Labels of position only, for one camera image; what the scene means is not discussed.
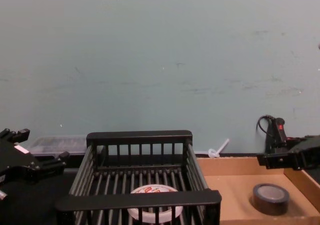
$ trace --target clear plastic container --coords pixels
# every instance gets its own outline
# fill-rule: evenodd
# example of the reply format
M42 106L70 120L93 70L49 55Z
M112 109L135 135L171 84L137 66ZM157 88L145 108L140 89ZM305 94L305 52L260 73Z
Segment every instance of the clear plastic container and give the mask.
M46 136L37 138L28 150L34 156L58 156L63 152L71 155L84 155L87 149L85 135Z

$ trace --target white sticker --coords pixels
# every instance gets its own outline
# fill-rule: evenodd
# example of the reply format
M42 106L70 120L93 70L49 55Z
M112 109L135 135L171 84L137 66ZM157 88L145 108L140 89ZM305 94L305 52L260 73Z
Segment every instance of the white sticker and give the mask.
M20 145L16 145L14 146L16 149L18 149L20 152L23 152L24 154L29 153L29 151L27 149L25 149L24 147L20 146Z
M6 179L6 175L2 175L0 176L0 183L4 182Z

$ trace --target white plastic object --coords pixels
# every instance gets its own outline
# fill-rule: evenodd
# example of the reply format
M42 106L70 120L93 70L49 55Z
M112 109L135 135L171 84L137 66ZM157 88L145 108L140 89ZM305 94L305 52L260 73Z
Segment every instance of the white plastic object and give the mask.
M219 147L219 149L216 151L212 148L209 149L208 151L208 155L210 158L219 158L220 157L220 152L225 148L225 146L227 146L230 142L230 139L227 138L224 143L221 145L221 147Z
M178 192L171 186L160 185L160 184L150 184L145 186L140 186L137 189L133 190L132 194L140 194L140 193L159 193L159 192ZM175 217L177 218L182 213L183 207L176 206L175 207ZM136 220L139 220L139 210L137 208L129 208L128 213ZM170 222L172 219L172 210L159 212L159 223ZM153 212L142 211L142 222L155 224L156 223L156 214Z
M208 151L195 151L194 153L195 154L203 154L203 155L208 154L209 158L219 158L220 152L229 144L229 142L230 142L230 139L227 138L217 151L210 148Z

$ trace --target black tape roll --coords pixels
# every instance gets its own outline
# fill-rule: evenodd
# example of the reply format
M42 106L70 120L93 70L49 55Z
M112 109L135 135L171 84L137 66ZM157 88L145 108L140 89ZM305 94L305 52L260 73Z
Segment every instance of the black tape roll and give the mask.
M267 215L278 216L288 211L289 193L283 187L262 183L253 188L255 209Z

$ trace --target roll of tape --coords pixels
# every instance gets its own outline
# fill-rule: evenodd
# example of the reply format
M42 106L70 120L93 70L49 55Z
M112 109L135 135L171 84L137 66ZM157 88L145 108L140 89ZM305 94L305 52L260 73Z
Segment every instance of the roll of tape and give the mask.
M176 189L167 185L160 184L150 184L145 186L140 186L137 189L133 190L132 194L141 194L141 193L161 193L161 192L177 192ZM175 217L178 217L182 213L183 207L175 207ZM139 210L137 208L129 208L128 213L136 220L139 219ZM159 212L159 223L170 222L172 219L172 209ZM155 224L156 223L156 214L153 212L142 212L142 222Z
M267 215L282 215L288 211L289 193L283 187L262 183L253 188L253 206Z

